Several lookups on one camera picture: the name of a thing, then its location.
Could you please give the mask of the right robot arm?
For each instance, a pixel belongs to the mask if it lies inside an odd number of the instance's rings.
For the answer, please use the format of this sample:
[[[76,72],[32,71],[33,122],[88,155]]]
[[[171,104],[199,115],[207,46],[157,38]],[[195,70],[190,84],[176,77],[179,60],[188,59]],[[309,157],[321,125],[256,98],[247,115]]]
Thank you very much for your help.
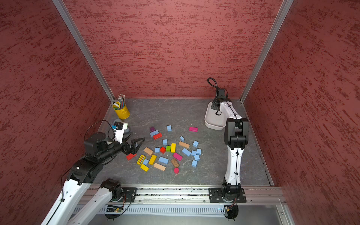
[[[238,115],[229,99],[219,97],[209,103],[204,120],[208,128],[225,129],[224,142],[228,149],[228,161],[222,193],[226,201],[237,199],[242,195],[240,167],[242,154],[248,144],[248,120]]]

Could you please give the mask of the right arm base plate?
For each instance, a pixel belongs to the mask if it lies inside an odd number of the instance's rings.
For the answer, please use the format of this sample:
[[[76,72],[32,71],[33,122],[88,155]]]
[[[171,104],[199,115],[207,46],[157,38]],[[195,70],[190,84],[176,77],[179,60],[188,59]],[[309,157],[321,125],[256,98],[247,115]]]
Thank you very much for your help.
[[[235,190],[235,192],[224,191],[219,187],[210,187],[208,189],[209,200],[211,203],[246,203],[246,195],[243,188]]]

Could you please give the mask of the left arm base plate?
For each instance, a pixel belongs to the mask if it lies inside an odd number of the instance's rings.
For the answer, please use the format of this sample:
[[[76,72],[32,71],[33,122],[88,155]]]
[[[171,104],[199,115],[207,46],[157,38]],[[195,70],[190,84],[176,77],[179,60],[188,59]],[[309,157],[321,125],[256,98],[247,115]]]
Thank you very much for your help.
[[[109,203],[133,203],[136,193],[136,187],[100,187],[97,190],[97,197],[108,199]]]

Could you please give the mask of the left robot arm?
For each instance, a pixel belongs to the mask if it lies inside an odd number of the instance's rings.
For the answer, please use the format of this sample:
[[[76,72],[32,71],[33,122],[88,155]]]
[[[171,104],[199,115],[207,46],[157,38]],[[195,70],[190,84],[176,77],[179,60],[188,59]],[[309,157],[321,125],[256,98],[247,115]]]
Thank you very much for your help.
[[[51,210],[43,220],[43,225],[87,225],[96,214],[112,202],[113,211],[119,205],[122,212],[135,200],[137,189],[135,187],[122,188],[119,181],[107,179],[98,188],[81,210],[74,215],[73,212],[82,196],[91,187],[103,167],[109,164],[116,156],[123,152],[128,159],[132,159],[144,143],[144,138],[133,139],[131,144],[128,138],[121,142],[110,139],[105,133],[95,133],[84,141],[85,156],[73,164]]]

